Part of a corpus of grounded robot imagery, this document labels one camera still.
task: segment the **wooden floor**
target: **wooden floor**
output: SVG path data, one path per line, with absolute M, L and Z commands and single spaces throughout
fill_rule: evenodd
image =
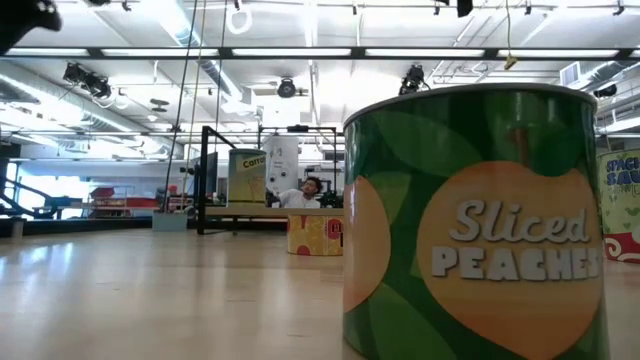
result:
M 280 234 L 114 231 L 0 245 L 0 360 L 360 359 L 342 258 Z M 612 359 L 640 353 L 640 266 L 607 262 Z

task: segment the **dark hair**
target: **dark hair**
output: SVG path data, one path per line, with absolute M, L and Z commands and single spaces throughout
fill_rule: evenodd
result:
M 322 191 L 322 181 L 320 181 L 320 179 L 315 176 L 309 176 L 304 182 L 307 181 L 313 181 L 316 184 L 316 189 L 318 190 L 316 191 L 316 194 Z

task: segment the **green can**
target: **green can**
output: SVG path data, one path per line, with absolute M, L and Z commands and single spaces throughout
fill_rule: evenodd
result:
M 347 342 L 381 360 L 608 359 L 595 108 L 482 84 L 347 120 Z
M 606 257 L 640 263 L 640 149 L 599 156 L 598 188 Z
M 229 151 L 228 207 L 265 207 L 267 153 L 255 149 Z

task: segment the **stage light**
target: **stage light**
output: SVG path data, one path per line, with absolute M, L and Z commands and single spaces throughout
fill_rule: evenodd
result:
M 616 86 L 616 84 L 613 84 L 605 87 L 604 89 L 599 89 L 594 91 L 593 96 L 597 97 L 598 99 L 601 99 L 604 97 L 611 97 L 617 93 L 618 93 L 618 87 Z
M 293 84 L 293 79 L 284 78 L 278 86 L 278 96 L 284 99 L 292 98 L 296 95 L 296 86 Z
M 402 79 L 402 86 L 400 86 L 398 95 L 418 92 L 422 84 L 425 84 L 422 65 L 411 65 L 411 68 L 407 72 L 407 76 Z
M 95 98 L 107 99 L 111 96 L 109 79 L 83 69 L 80 64 L 67 64 L 62 79 L 73 86 L 80 86 L 81 89 L 87 90 Z

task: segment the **white shirt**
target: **white shirt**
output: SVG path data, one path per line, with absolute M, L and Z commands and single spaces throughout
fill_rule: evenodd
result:
M 296 189 L 283 191 L 278 197 L 282 207 L 288 209 L 317 209 L 320 207 L 319 202 L 314 199 L 305 199 L 303 192 Z

